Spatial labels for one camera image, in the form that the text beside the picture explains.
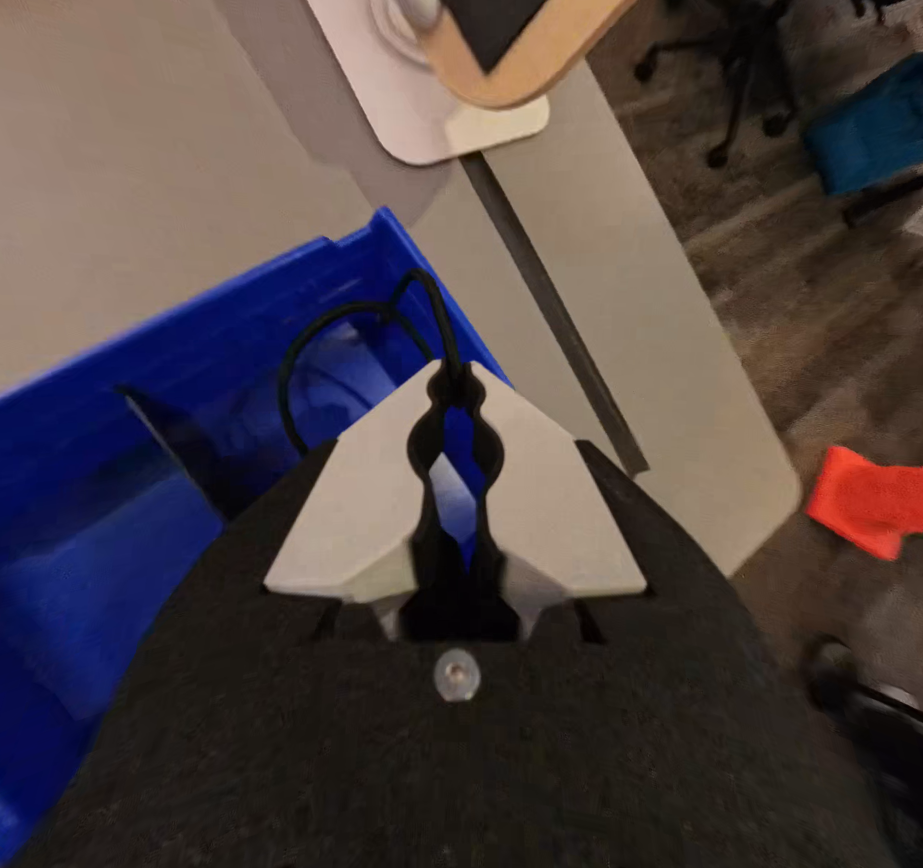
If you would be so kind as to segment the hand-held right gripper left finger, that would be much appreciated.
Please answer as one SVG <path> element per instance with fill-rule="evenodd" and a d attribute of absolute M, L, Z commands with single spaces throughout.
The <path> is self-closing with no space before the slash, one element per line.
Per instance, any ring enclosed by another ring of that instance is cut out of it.
<path fill-rule="evenodd" d="M 345 430 L 283 541 L 263 584 L 274 594 L 368 605 L 390 640 L 399 609 L 417 588 L 411 540 L 421 519 L 424 479 L 408 438 L 432 406 L 432 361 Z"/>

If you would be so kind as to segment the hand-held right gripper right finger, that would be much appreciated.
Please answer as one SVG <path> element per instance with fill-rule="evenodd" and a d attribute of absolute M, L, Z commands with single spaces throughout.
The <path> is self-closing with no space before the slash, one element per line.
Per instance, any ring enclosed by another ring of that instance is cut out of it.
<path fill-rule="evenodd" d="M 479 417 L 502 461 L 486 489 L 486 520 L 506 563 L 500 594 L 523 638 L 541 614 L 574 599 L 642 594 L 647 581 L 578 449 L 560 424 L 478 363 Z"/>

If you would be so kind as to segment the blue storage bin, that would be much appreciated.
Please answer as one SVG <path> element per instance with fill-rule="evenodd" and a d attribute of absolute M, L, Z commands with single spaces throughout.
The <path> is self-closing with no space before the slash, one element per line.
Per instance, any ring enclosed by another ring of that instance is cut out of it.
<path fill-rule="evenodd" d="M 297 457 L 276 385 L 299 331 L 432 274 L 391 211 L 313 239 L 2 392 L 2 866 L 57 803 L 138 645 L 223 523 L 115 390 L 191 414 L 239 512 Z"/>

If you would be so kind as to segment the grey desk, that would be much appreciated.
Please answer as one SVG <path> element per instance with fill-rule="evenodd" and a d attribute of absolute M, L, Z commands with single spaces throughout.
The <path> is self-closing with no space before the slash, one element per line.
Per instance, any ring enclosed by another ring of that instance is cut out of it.
<path fill-rule="evenodd" d="M 305 0 L 1 0 L 2 388 L 390 206 L 521 393 L 734 574 L 801 483 L 587 64 L 539 136 L 386 155 Z"/>

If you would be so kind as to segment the black bin divider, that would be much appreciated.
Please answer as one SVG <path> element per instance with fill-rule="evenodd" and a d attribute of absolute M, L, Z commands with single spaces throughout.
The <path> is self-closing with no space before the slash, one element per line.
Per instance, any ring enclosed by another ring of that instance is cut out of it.
<path fill-rule="evenodd" d="M 239 513 L 233 482 L 225 478 L 222 459 L 191 414 L 128 385 L 115 390 L 214 514 L 231 522 Z"/>

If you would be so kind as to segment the orange traffic cone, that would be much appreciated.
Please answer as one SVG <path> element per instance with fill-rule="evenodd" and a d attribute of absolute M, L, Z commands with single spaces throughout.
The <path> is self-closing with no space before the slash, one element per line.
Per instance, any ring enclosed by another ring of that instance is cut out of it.
<path fill-rule="evenodd" d="M 829 447 L 804 512 L 860 551 L 894 562 L 904 541 L 922 533 L 922 468 L 878 465 Z"/>

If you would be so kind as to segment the blue bag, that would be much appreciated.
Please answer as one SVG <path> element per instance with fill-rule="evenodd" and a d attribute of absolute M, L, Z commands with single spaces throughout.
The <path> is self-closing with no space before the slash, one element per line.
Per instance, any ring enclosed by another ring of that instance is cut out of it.
<path fill-rule="evenodd" d="M 877 186 L 922 163 L 922 54 L 908 55 L 803 133 L 825 193 Z"/>

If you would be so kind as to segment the black office chair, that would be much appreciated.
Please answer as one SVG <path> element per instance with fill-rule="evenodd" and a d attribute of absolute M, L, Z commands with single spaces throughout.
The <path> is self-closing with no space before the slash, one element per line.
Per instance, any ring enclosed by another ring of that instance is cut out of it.
<path fill-rule="evenodd" d="M 728 163 L 753 87 L 759 79 L 773 88 L 772 97 L 779 102 L 775 113 L 763 114 L 764 135 L 778 138 L 798 117 L 798 97 L 780 38 L 780 22 L 795 0 L 705 1 L 721 13 L 721 24 L 706 33 L 650 43 L 633 66 L 632 74 L 640 84 L 648 83 L 664 54 L 699 52 L 720 64 L 730 112 L 722 141 L 705 155 L 709 169 L 719 170 Z M 686 0 L 664 0 L 668 10 L 676 10 L 684 2 Z"/>

